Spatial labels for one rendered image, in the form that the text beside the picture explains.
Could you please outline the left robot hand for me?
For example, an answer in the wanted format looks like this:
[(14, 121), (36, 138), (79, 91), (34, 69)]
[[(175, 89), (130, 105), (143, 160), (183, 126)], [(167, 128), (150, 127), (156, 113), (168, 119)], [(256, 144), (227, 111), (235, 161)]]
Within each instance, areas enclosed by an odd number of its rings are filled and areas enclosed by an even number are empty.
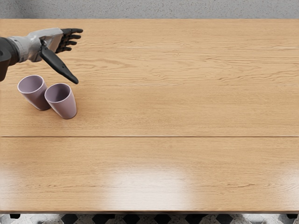
[(26, 36), (11, 36), (8, 39), (16, 46), (19, 63), (44, 60), (55, 72), (78, 84), (78, 79), (57, 55), (71, 51), (71, 46), (76, 45), (76, 40), (81, 38), (81, 33), (83, 30), (79, 28), (48, 28), (31, 32)]

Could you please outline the lilac cup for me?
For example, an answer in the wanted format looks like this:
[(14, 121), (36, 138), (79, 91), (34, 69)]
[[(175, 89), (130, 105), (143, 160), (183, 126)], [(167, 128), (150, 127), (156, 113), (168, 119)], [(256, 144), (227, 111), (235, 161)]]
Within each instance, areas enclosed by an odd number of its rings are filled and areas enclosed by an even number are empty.
[(50, 109), (50, 105), (44, 96), (45, 91), (47, 90), (47, 85), (41, 76), (30, 75), (24, 77), (18, 83), (17, 89), (36, 109), (40, 111)]
[(75, 97), (68, 84), (54, 84), (47, 88), (44, 96), (52, 109), (63, 119), (72, 119), (77, 114)]

